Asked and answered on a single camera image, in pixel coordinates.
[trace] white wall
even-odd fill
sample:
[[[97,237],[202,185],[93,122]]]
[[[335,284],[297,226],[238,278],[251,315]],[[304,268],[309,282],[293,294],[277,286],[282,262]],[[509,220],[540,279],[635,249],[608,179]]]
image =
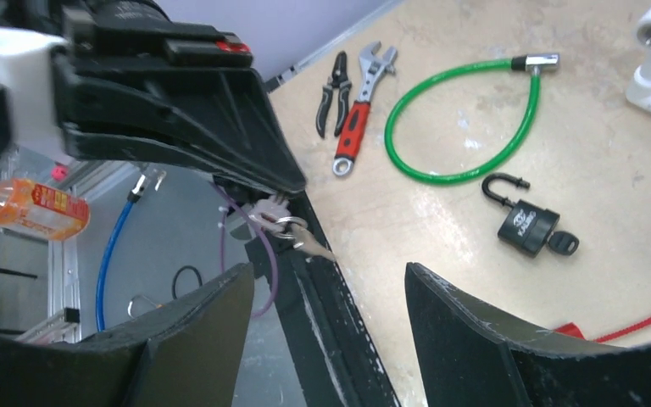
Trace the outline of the white wall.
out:
[[[157,0],[174,21],[232,31],[264,81],[288,70],[391,0]]]

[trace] gray floor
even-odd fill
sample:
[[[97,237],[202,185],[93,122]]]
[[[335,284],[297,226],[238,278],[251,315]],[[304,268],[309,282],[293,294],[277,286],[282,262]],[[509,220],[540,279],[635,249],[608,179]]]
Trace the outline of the gray floor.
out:
[[[114,250],[104,299],[106,327],[128,320],[127,304],[137,294],[160,304],[169,302],[173,275],[183,265],[195,266],[205,281],[220,272],[218,224],[223,201],[196,173],[165,169],[168,175],[161,188],[147,192],[134,206]],[[125,177],[92,200],[91,222],[77,237],[84,337],[95,332],[95,286],[103,248],[137,177]],[[248,262],[244,242],[229,234],[225,255],[226,269]],[[184,294],[197,286],[189,271],[181,275],[177,290]],[[256,281],[253,307],[260,308],[269,293],[264,278]],[[151,306],[141,302],[135,308],[135,314],[140,314]],[[251,320],[233,405],[305,405],[275,308]]]
[[[0,274],[0,328],[26,331],[47,318],[48,246],[0,233],[0,267],[38,279]]]

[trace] padlock shackle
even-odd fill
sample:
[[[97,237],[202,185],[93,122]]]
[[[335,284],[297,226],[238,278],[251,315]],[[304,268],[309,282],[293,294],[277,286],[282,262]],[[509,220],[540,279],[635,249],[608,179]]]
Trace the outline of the padlock shackle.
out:
[[[495,180],[506,181],[510,184],[515,185],[516,188],[530,188],[530,182],[525,181],[522,178],[516,178],[510,174],[505,174],[504,172],[493,172],[491,175],[486,176],[481,184],[481,188],[485,196],[509,208],[514,208],[515,204],[513,201],[509,200],[507,197],[502,197],[490,190],[490,183]]]

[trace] silver key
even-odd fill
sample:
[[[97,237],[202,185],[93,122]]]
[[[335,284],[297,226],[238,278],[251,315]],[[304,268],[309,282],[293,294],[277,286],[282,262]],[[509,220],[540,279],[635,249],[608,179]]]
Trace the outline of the silver key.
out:
[[[293,248],[305,252],[310,256],[320,256],[330,261],[336,261],[336,255],[331,250],[323,247],[322,244],[315,240],[315,236],[303,226],[297,223],[291,224],[291,232],[293,233],[295,244]]]
[[[283,233],[286,230],[286,225],[275,223],[275,221],[291,216],[287,207],[287,200],[272,195],[268,199],[259,200],[248,211],[248,217],[266,231]]]

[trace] green cable lock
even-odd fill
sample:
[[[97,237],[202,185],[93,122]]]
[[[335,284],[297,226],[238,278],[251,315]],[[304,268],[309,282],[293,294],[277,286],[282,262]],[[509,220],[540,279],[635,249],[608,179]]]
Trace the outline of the green cable lock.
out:
[[[428,184],[453,185],[460,182],[473,180],[479,176],[484,176],[486,173],[498,168],[498,166],[507,160],[508,157],[510,157],[510,155],[512,155],[526,139],[528,131],[532,126],[532,122],[535,119],[535,113],[537,111],[537,100],[540,96],[540,73],[544,70],[558,69],[559,60],[560,56],[557,53],[541,53],[524,55],[515,57],[513,59],[496,59],[493,61],[476,62],[474,64],[467,64],[459,66],[458,68],[446,70],[422,81],[416,87],[408,91],[408,93],[406,93],[395,104],[393,110],[388,116],[385,130],[385,144],[386,151],[388,152],[388,157],[390,157],[393,164],[395,164],[395,166],[406,176]],[[472,170],[460,172],[458,174],[436,176],[416,170],[415,168],[406,164],[395,151],[392,140],[393,128],[395,127],[395,124],[398,121],[398,117],[403,112],[403,110],[411,102],[413,102],[413,100],[417,98],[418,95],[440,82],[447,81],[448,79],[453,79],[457,76],[490,70],[518,70],[529,71],[531,73],[530,97],[528,98],[526,112],[523,115],[523,120],[520,123],[520,127],[518,127],[518,130],[515,132],[513,138],[510,139],[508,145],[506,145],[500,151],[500,153],[487,161],[485,164],[475,167]]]

